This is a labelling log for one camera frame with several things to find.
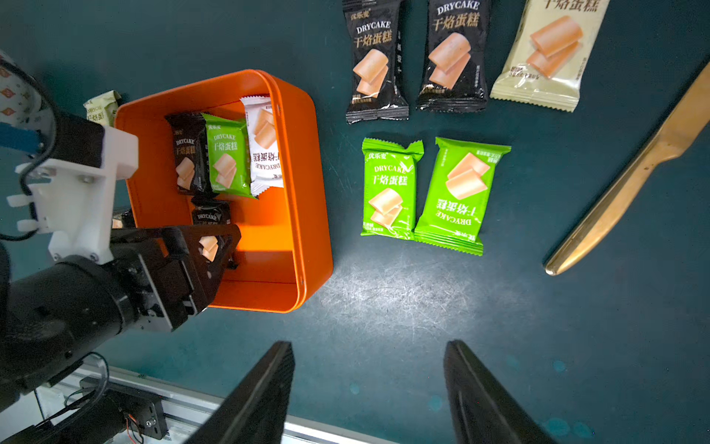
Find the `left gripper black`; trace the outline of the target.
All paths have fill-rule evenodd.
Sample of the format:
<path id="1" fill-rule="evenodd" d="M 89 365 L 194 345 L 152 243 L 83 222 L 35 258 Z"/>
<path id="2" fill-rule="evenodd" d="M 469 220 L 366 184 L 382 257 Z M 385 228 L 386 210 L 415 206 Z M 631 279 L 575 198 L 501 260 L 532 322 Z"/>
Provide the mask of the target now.
<path id="1" fill-rule="evenodd" d="M 138 228 L 133 211 L 112 218 L 112 274 L 129 294 L 132 327 L 172 332 L 216 298 L 241 239 L 237 225 Z"/>

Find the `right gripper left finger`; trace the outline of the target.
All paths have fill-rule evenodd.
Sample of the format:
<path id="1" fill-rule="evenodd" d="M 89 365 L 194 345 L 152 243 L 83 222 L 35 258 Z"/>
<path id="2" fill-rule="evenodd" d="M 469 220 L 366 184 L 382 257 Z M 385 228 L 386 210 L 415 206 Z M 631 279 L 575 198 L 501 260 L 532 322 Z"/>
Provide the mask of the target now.
<path id="1" fill-rule="evenodd" d="M 286 423 L 295 358 L 290 342 L 275 342 L 188 439 L 189 443 L 279 443 Z"/>

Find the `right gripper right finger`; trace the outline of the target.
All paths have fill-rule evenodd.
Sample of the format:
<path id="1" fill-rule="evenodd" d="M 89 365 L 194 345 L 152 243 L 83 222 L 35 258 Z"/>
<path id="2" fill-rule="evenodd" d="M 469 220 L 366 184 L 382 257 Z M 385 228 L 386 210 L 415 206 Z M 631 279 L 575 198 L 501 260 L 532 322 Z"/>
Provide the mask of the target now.
<path id="1" fill-rule="evenodd" d="M 444 373 L 458 443 L 552 443 L 462 340 L 447 343 Z"/>

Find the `black cookie packet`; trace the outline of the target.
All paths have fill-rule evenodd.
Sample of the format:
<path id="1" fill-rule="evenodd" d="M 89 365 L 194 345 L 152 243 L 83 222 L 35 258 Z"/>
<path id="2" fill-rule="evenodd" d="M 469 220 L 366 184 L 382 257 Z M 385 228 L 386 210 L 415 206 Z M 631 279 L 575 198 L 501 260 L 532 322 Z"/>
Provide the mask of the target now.
<path id="1" fill-rule="evenodd" d="M 182 194 L 212 192 L 208 165 L 206 122 L 200 112 L 165 116 L 173 137 L 177 188 Z"/>
<path id="2" fill-rule="evenodd" d="M 428 2 L 425 69 L 417 109 L 455 114 L 486 109 L 484 50 L 490 12 L 486 0 Z"/>
<path id="3" fill-rule="evenodd" d="M 342 3 L 351 39 L 353 80 L 346 121 L 407 120 L 401 92 L 401 1 L 349 0 Z"/>
<path id="4" fill-rule="evenodd" d="M 194 225 L 230 225 L 231 209 L 228 202 L 207 200 L 193 203 Z"/>

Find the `green cookie packet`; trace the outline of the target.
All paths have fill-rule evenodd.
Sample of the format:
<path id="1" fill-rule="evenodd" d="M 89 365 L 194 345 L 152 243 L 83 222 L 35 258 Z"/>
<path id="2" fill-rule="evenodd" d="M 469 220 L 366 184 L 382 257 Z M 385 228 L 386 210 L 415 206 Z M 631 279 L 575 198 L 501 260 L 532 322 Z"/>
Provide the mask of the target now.
<path id="1" fill-rule="evenodd" d="M 417 164 L 425 154 L 423 142 L 404 147 L 366 138 L 364 154 L 364 215 L 362 236 L 414 239 Z"/>
<path id="2" fill-rule="evenodd" d="M 484 244 L 480 230 L 496 167 L 511 148 L 442 137 L 436 138 L 436 146 L 436 164 L 414 239 L 481 256 Z"/>
<path id="3" fill-rule="evenodd" d="M 207 113 L 202 116 L 213 192 L 253 198 L 246 120 L 227 120 Z"/>

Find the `white cookie packet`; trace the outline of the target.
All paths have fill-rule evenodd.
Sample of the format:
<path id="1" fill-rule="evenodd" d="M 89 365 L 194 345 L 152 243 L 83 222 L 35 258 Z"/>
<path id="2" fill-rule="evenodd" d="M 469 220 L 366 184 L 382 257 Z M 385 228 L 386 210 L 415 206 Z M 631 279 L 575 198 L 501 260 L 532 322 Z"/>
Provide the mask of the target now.
<path id="1" fill-rule="evenodd" d="M 283 187 L 277 124 L 269 96 L 247 96 L 240 101 L 249 137 L 251 195 L 257 197 L 270 188 Z"/>

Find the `cream cookie packet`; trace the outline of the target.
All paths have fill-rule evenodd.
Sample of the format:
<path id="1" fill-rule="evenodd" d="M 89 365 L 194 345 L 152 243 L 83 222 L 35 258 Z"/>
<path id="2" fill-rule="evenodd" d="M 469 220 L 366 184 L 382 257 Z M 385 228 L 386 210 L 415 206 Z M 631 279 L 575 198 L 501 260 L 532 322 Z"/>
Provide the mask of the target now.
<path id="1" fill-rule="evenodd" d="M 87 120 L 103 126 L 114 127 L 120 101 L 121 95 L 115 90 L 104 92 L 87 100 L 83 104 Z"/>
<path id="2" fill-rule="evenodd" d="M 604 0 L 528 0 L 490 96 L 573 112 L 607 9 Z"/>

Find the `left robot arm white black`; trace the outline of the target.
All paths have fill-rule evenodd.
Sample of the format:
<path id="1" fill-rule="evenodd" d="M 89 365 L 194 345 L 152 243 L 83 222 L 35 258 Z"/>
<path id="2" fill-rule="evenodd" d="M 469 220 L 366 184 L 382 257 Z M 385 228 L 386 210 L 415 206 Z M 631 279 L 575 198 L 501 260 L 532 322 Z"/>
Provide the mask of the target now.
<path id="1" fill-rule="evenodd" d="M 240 239 L 235 224 L 113 229 L 111 261 L 69 255 L 17 280 L 2 253 L 1 407 L 128 329 L 172 332 L 201 314 Z"/>

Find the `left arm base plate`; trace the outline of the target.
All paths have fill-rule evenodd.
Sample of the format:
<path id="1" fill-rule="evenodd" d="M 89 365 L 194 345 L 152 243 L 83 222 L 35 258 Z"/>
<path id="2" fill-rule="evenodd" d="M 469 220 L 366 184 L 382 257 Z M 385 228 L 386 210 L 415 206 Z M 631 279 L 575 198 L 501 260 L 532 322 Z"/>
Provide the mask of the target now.
<path id="1" fill-rule="evenodd" d="M 169 436 L 162 398 L 143 388 L 98 376 L 76 379 L 70 391 L 50 388 L 37 397 L 41 420 L 12 433 L 4 443 L 149 443 Z"/>

